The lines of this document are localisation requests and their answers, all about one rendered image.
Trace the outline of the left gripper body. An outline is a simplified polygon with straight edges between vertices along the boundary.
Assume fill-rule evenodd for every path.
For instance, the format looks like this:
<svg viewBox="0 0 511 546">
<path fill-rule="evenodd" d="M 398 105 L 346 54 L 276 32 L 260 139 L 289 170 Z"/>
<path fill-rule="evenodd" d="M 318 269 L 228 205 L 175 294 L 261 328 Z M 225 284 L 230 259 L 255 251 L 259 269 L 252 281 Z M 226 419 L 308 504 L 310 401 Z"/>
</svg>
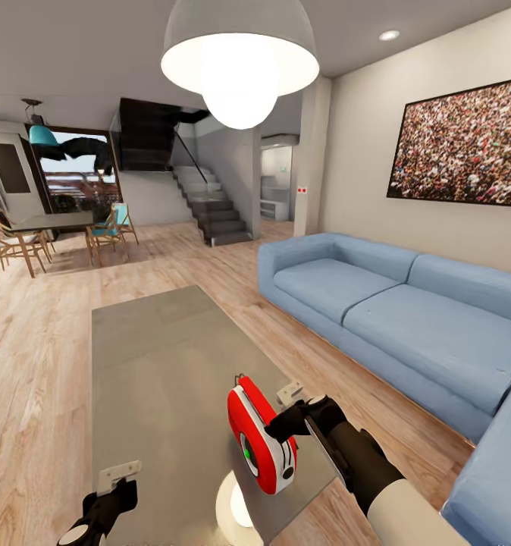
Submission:
<svg viewBox="0 0 511 546">
<path fill-rule="evenodd" d="M 97 497 L 97 492 L 88 494 L 83 500 L 83 516 L 88 515 L 97 507 L 109 509 L 113 518 L 113 525 L 120 513 L 136 509 L 138 504 L 136 480 L 131 482 L 117 482 L 117 487 L 110 494 Z"/>
</svg>

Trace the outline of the radio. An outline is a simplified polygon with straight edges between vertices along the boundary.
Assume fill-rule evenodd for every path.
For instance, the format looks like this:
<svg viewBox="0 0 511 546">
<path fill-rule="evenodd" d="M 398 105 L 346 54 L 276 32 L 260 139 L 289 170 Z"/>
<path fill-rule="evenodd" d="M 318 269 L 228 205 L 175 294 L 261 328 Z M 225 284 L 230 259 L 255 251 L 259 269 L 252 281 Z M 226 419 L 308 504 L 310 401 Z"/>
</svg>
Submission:
<svg viewBox="0 0 511 546">
<path fill-rule="evenodd" d="M 249 376 L 235 376 L 235 386 L 227 398 L 230 426 L 243 451 L 247 466 L 260 488 L 274 496 L 290 485 L 296 473 L 295 438 L 278 443 L 265 426 L 278 414 Z"/>
</svg>

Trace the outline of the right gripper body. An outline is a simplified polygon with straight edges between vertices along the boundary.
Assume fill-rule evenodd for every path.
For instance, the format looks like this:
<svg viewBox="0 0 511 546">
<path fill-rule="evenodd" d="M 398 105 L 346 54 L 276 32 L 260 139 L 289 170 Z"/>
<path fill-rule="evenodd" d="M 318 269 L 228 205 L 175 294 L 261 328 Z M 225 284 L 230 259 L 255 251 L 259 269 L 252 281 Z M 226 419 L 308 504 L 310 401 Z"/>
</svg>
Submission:
<svg viewBox="0 0 511 546">
<path fill-rule="evenodd" d="M 280 415 L 275 417 L 275 419 L 272 419 L 269 422 L 269 425 L 271 425 L 272 431 L 274 431 L 274 435 L 278 443 L 284 443 L 285 441 L 287 441 L 288 438 L 292 437 L 293 435 L 309 436 L 309 434 L 303 434 L 302 432 L 299 432 L 298 428 L 295 426 L 296 410 L 301 405 L 304 405 L 304 403 L 304 400 L 298 400 L 290 409 L 285 410 L 284 413 L 282 412 Z"/>
</svg>

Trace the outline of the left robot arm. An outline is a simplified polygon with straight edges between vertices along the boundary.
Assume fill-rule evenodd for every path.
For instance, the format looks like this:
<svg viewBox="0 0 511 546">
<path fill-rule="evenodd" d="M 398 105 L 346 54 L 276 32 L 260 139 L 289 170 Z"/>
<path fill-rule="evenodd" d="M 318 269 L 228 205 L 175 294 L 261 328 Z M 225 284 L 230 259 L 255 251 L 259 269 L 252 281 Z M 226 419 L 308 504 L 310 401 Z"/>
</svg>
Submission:
<svg viewBox="0 0 511 546">
<path fill-rule="evenodd" d="M 106 546 L 118 515 L 136 509 L 138 504 L 136 480 L 124 480 L 142 469 L 142 461 L 133 461 L 102 470 L 97 492 L 83 500 L 83 518 L 74 523 L 56 546 Z"/>
</svg>

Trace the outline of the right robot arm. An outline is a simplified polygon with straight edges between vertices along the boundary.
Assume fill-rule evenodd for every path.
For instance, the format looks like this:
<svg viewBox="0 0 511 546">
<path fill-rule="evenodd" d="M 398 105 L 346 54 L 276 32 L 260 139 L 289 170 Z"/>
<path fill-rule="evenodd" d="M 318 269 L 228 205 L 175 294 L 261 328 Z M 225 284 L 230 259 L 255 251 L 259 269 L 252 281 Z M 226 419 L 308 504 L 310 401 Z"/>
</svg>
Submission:
<svg viewBox="0 0 511 546">
<path fill-rule="evenodd" d="M 295 402 L 303 388 L 296 380 L 277 393 L 282 413 L 265 432 L 278 443 L 311 435 L 382 546 L 471 546 L 387 461 L 374 435 L 347 421 L 334 399 L 322 394 Z"/>
</svg>

